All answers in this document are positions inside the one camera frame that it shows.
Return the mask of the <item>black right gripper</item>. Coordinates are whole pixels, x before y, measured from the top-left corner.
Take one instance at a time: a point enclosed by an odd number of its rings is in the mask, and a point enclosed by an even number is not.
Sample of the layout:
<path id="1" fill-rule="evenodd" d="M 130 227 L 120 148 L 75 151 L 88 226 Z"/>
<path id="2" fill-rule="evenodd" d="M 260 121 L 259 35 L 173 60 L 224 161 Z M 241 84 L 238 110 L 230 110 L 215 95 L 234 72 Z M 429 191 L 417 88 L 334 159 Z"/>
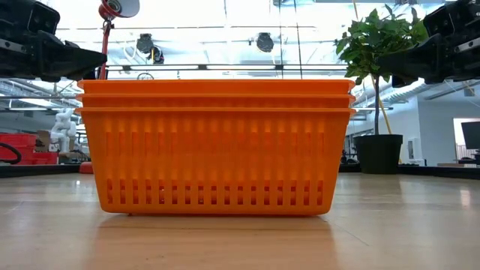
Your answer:
<path id="1" fill-rule="evenodd" d="M 454 76 L 466 80 L 480 78 L 480 0 L 455 0 L 445 4 L 452 24 L 447 39 L 451 47 Z M 382 74 L 391 74 L 391 86 L 410 86 L 419 78 L 426 84 L 446 78 L 445 42 L 435 34 L 409 49 L 379 56 L 376 63 Z"/>

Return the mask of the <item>potted green tree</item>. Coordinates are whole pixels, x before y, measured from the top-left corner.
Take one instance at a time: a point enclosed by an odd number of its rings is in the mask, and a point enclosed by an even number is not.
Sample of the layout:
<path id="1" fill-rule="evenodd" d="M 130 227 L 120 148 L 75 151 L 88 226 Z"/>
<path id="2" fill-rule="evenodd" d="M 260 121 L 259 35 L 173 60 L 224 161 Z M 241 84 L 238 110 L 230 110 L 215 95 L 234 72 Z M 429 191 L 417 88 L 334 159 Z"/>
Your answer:
<path id="1" fill-rule="evenodd" d="M 382 18 L 376 9 L 363 19 L 352 21 L 342 37 L 334 42 L 339 59 L 346 62 L 346 76 L 354 77 L 360 85 L 370 77 L 374 89 L 374 133 L 357 136 L 354 144 L 361 171 L 366 174 L 394 175 L 398 172 L 403 137 L 398 134 L 381 134 L 379 129 L 380 81 L 387 83 L 392 72 L 381 69 L 378 58 L 389 53 L 406 50 L 428 37 L 422 20 L 412 10 L 412 20 L 395 15 L 390 7 L 388 16 Z"/>

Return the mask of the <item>white robot figure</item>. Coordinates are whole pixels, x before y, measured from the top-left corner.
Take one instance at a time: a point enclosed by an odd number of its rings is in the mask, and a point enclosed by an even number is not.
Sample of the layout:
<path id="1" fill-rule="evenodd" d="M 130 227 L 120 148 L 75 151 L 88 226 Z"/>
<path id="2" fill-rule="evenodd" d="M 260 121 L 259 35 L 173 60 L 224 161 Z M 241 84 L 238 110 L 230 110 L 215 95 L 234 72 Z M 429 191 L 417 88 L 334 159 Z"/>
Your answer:
<path id="1" fill-rule="evenodd" d="M 58 146 L 58 150 L 62 153 L 71 150 L 71 138 L 77 133 L 77 124 L 71 121 L 74 109 L 64 108 L 55 114 L 55 124 L 50 131 L 50 142 Z"/>

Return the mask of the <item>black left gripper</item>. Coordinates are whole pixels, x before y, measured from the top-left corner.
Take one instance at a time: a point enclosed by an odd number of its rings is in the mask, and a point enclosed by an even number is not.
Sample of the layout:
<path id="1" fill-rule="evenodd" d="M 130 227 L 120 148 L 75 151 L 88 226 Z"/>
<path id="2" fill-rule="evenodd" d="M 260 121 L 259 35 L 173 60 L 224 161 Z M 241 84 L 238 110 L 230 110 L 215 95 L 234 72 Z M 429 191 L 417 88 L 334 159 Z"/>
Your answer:
<path id="1" fill-rule="evenodd" d="M 0 77 L 96 80 L 97 68 L 107 62 L 107 56 L 62 42 L 45 31 L 32 31 L 29 22 L 36 3 L 0 0 Z"/>

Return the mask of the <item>silver ventilation duct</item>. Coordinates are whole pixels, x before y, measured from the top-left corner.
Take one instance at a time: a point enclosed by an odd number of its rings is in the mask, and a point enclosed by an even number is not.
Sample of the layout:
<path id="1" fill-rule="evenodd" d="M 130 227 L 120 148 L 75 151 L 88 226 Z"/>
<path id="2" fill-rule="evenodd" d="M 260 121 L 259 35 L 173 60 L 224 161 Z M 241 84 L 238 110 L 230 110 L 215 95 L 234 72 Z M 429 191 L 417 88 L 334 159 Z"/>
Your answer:
<path id="1" fill-rule="evenodd" d="M 445 82 L 427 85 L 423 79 L 402 88 L 393 88 L 391 84 L 381 82 L 379 99 L 386 104 L 407 102 L 410 98 L 420 96 L 422 101 L 432 101 L 450 94 L 460 92 L 460 96 L 467 98 L 480 96 L 480 79 L 471 79 L 463 82 L 446 80 Z M 376 92 L 372 87 L 361 89 L 355 87 L 352 94 L 356 100 L 352 104 L 355 108 L 374 107 Z"/>

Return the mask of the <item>brown cardboard box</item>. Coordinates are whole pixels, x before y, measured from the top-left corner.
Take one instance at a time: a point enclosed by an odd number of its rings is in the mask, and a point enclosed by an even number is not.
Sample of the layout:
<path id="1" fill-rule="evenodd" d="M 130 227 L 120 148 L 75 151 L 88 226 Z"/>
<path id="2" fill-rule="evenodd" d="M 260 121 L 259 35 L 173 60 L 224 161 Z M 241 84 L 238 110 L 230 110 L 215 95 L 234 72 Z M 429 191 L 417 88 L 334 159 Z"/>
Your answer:
<path id="1" fill-rule="evenodd" d="M 36 152 L 48 152 L 50 150 L 50 132 L 48 130 L 38 130 L 35 140 Z"/>

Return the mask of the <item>dark computer monitor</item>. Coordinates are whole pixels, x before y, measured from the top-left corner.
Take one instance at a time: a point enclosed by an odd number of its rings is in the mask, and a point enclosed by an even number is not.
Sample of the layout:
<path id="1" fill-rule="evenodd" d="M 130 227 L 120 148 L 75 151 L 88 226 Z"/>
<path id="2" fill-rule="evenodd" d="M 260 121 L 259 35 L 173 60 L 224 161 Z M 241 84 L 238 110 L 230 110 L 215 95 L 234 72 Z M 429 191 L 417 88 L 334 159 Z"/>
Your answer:
<path id="1" fill-rule="evenodd" d="M 480 150 L 480 121 L 463 122 L 461 127 L 466 148 Z"/>

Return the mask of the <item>orange slotted plastic basket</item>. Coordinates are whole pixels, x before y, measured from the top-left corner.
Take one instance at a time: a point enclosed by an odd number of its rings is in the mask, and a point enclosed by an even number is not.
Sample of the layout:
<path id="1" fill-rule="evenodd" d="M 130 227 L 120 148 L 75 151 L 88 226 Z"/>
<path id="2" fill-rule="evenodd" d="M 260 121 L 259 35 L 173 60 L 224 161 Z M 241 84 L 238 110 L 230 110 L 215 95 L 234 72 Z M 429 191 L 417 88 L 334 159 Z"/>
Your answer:
<path id="1" fill-rule="evenodd" d="M 348 79 L 148 79 L 83 80 L 86 94 L 334 94 L 348 93 Z"/>
<path id="2" fill-rule="evenodd" d="M 84 107 L 349 108 L 351 94 L 80 94 Z"/>
<path id="3" fill-rule="evenodd" d="M 83 108 L 100 207 L 125 214 L 322 215 L 350 109 Z"/>

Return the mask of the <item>red plastic bin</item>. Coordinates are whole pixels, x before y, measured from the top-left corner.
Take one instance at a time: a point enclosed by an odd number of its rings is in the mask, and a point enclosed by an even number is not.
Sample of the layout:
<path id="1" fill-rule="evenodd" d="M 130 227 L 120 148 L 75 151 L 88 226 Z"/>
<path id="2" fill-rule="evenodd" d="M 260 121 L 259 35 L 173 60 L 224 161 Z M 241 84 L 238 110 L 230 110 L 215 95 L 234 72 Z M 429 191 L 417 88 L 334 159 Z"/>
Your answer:
<path id="1" fill-rule="evenodd" d="M 35 152 L 32 163 L 34 165 L 56 165 L 58 163 L 57 152 Z"/>
<path id="2" fill-rule="evenodd" d="M 22 156 L 18 165 L 32 165 L 36 136 L 28 133 L 0 133 L 0 143 L 16 149 Z M 0 160 L 15 160 L 17 155 L 10 149 L 0 146 Z"/>

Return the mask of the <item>long horizontal ceiling rail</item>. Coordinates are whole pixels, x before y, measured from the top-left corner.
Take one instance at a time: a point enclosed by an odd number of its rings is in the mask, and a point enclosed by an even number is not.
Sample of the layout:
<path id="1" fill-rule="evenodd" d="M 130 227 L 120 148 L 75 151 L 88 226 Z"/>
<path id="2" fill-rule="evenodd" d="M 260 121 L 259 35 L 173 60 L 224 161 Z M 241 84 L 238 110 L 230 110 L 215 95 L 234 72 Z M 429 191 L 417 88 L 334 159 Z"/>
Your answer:
<path id="1" fill-rule="evenodd" d="M 345 64 L 167 64 L 107 65 L 110 71 L 345 71 Z"/>

